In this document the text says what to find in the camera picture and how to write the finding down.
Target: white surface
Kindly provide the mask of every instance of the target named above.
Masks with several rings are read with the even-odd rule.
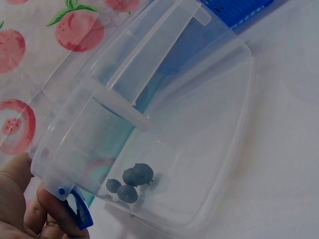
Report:
[[[196,239],[318,237],[318,11],[316,0],[291,0],[242,35],[258,72],[251,123],[222,203]],[[104,204],[91,207],[92,238],[169,238]]]

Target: blue mesh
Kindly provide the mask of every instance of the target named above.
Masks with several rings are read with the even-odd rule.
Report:
[[[227,26],[234,28],[274,0],[200,0]]]

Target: green leaf print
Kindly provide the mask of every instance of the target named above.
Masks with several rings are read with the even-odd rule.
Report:
[[[90,6],[90,5],[78,5],[75,10],[81,10],[81,9],[85,9],[85,10],[89,10],[89,11],[94,11],[94,12],[99,12],[97,8]]]
[[[58,23],[66,14],[68,14],[71,11],[74,11],[74,10],[72,10],[72,9],[63,9],[63,10],[61,10],[60,12],[58,12],[54,16],[53,20],[50,21],[47,26],[52,26],[52,25]]]
[[[66,0],[65,4],[67,5],[68,8],[75,9],[76,6],[78,5],[78,0]]]

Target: blue plastic part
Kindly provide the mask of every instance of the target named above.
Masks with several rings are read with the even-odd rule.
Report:
[[[65,194],[65,189],[64,188],[59,188],[59,194],[64,195]]]
[[[74,187],[71,191],[76,203],[76,225],[80,230],[93,226],[93,220],[89,211],[89,208],[81,194],[81,191]]]
[[[199,1],[212,10],[230,28],[235,28],[274,0]],[[192,66],[196,62],[197,55],[204,52],[211,44],[215,44],[220,37],[213,23],[203,26],[195,18],[189,22],[181,36],[159,66],[160,73],[164,75],[177,74],[182,68]]]
[[[59,188],[59,193],[63,190],[65,193],[64,188]],[[78,228],[80,230],[83,230],[93,226],[93,220],[89,211],[89,207],[85,202],[81,190],[78,187],[74,187],[71,190],[70,194],[72,194],[74,197],[76,208],[72,209],[67,200],[63,201],[62,203],[64,204],[66,210],[68,210],[69,213],[73,216],[73,219],[75,220]]]
[[[274,0],[200,0],[227,26],[235,28]]]

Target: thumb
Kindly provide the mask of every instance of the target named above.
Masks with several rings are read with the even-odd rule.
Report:
[[[20,154],[0,169],[0,222],[23,230],[25,213],[24,191],[32,174],[31,158],[27,153]]]
[[[14,157],[0,170],[0,180],[6,178],[24,192],[33,177],[30,171],[31,162],[32,160],[27,153]]]

